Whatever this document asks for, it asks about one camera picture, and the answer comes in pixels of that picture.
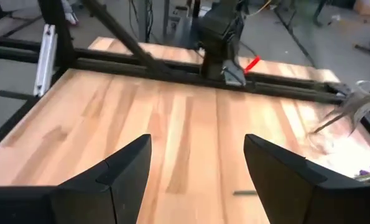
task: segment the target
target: black metal frame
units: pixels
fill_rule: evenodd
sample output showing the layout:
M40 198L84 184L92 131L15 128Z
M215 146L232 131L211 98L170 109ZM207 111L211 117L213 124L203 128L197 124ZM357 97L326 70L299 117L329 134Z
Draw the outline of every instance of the black metal frame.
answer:
M144 52L138 43L104 10L95 0L82 0L83 5L95 15L133 55L114 54L97 50L77 49L73 47L65 21L60 0L39 0L39 5L46 23L57 27L58 49L56 65L59 71L53 75L54 84L68 68L92 70L95 72L125 74L132 77L150 78L167 82L185 83L208 86L234 91L279 96L305 101L340 104L349 93L348 87L342 83L317 82L285 78L261 73L248 73L246 86L231 86L224 81L208 80L200 75L200 65L157 60ZM13 40L0 37L0 58L20 62L37 63L40 43L24 40ZM0 95L12 96L11 93L0 91ZM28 105L34 106L37 100L31 97ZM31 106L20 109L5 125L0 128L0 141L19 122ZM370 133L370 115L362 120L362 124Z

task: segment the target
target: concrete floor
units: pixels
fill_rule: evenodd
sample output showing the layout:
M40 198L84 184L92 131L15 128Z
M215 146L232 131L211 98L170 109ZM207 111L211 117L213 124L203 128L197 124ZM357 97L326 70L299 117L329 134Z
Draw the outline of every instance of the concrete floor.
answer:
M163 0L154 0L154 25L151 42L162 42L162 6ZM183 0L171 0L172 10L177 3ZM127 0L106 0L108 11L113 17L130 32L129 6ZM98 36L113 37L110 32L94 17L90 17L86 9L75 8L80 20L80 25L71 27L70 31L74 37L75 47L87 48ZM357 16L353 11L346 11L335 7L324 8L321 19L329 21L334 14L341 14L343 21L336 22L331 26L316 28L307 22L302 22L302 17L294 20L294 34L301 43L310 51L318 67L328 68L345 83L352 84L357 80L370 80L370 55L358 52L352 48L352 42L367 43L370 39L370 23L363 24L363 18ZM21 17L36 17L39 15L37 9L28 9L20 12ZM134 14L132 24L137 30ZM0 22L0 35L20 25L20 22L5 19ZM42 37L44 22L38 20L25 29L10 36L15 39L40 41ZM273 11L261 11L261 13L249 17L246 21L241 40L257 52L264 60L285 62L299 65L310 65L293 38ZM239 52L242 56L253 54L241 47ZM36 66L34 64L0 60L0 89L32 93L35 80ZM0 98L0 125L22 105L18 100L6 100Z

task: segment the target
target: wood grain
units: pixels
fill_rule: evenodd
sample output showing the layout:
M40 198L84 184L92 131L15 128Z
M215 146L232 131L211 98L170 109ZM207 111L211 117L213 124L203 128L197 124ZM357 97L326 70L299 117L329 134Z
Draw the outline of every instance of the wood grain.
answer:
M142 47L156 58L202 61L191 50ZM98 38L90 48L129 54L108 38ZM254 70L338 81L329 70L277 62L261 61ZM70 70L0 143L0 185L60 184L151 133L152 161L138 223L268 223L257 196L233 196L235 190L254 189L243 154L245 134L346 175L370 165L370 136L363 127L335 155L310 147L305 132L322 108L286 98Z

